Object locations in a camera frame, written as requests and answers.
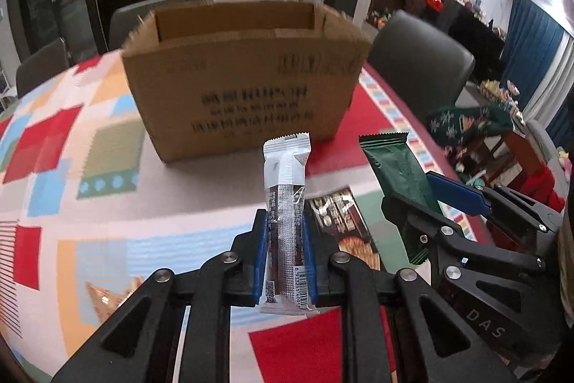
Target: green snack package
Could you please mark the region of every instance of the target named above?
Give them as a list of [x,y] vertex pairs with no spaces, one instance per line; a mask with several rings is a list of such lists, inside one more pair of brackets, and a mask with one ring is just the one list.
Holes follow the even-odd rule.
[[[397,192],[442,215],[427,182],[427,175],[406,144],[407,136],[405,132],[363,135],[359,137],[359,144],[377,176],[384,196]],[[423,263],[428,256],[424,245],[413,242],[403,233],[401,237],[409,262],[414,265]]]

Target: red patch on tablecloth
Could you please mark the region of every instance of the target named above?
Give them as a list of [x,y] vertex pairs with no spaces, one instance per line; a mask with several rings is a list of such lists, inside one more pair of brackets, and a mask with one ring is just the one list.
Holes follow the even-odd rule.
[[76,71],[74,72],[74,75],[78,75],[79,73],[84,72],[86,69],[97,66],[101,59],[102,56],[97,55],[91,59],[88,59],[87,61],[79,63],[77,65]]
[[391,123],[368,97],[360,85],[353,92],[351,106],[345,113],[337,133],[331,140],[311,143],[306,165],[308,176],[367,165],[359,146],[359,136],[378,134],[392,129]]
[[32,172],[56,169],[64,143],[81,108],[61,109],[54,116],[24,130],[2,183],[22,179]]
[[14,282],[39,290],[38,258],[42,228],[16,226],[14,241]]
[[0,122],[0,140],[2,140],[2,137],[4,136],[4,132],[6,132],[6,129],[10,125],[10,122],[12,122],[12,117],[14,117],[13,114],[12,114],[12,116],[8,117],[8,119]]
[[[385,308],[381,320],[391,372],[396,370]],[[342,375],[341,310],[277,328],[249,333],[265,383],[339,383]]]

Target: colorful patchwork tablecloth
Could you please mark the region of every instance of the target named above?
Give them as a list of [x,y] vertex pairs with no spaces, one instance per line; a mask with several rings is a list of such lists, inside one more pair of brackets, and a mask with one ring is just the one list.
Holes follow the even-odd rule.
[[[313,144],[306,195],[350,186],[385,267],[396,271],[408,265],[405,250],[381,213],[381,189],[358,145],[359,135],[392,129],[408,131],[421,166],[441,173],[363,70],[337,136]],[[0,331],[39,383],[154,270],[199,268],[250,230],[265,206],[261,151],[160,161],[119,51],[27,94],[0,116],[0,138]],[[465,215],[443,208],[474,238]],[[111,303],[99,299],[103,290]],[[262,381],[249,331],[299,319],[233,308],[231,381]]]

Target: chair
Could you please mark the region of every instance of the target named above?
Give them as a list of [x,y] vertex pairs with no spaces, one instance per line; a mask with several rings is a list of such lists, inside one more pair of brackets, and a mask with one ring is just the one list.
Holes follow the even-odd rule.
[[111,16],[108,50],[113,51],[121,48],[130,31],[136,28],[140,19],[143,19],[152,9],[170,3],[186,1],[211,0],[146,0],[117,9]]
[[64,38],[44,46],[26,59],[16,70],[18,98],[70,68]]
[[454,106],[475,63],[448,35],[400,10],[378,32],[367,62],[421,122],[436,108]]

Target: screw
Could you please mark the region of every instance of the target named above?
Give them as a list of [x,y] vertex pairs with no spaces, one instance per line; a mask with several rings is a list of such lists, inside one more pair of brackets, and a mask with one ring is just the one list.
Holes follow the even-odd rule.
[[237,253],[228,250],[227,252],[223,252],[221,254],[221,261],[223,263],[235,263],[239,257]]
[[411,282],[417,279],[417,272],[415,270],[411,270],[410,268],[404,268],[399,273],[399,276],[403,281]]
[[351,256],[347,252],[335,252],[332,258],[335,263],[343,264],[349,263]]
[[455,266],[447,267],[447,276],[452,280],[460,278],[460,270]]
[[153,278],[156,282],[168,282],[171,279],[171,271],[170,270],[157,270]]

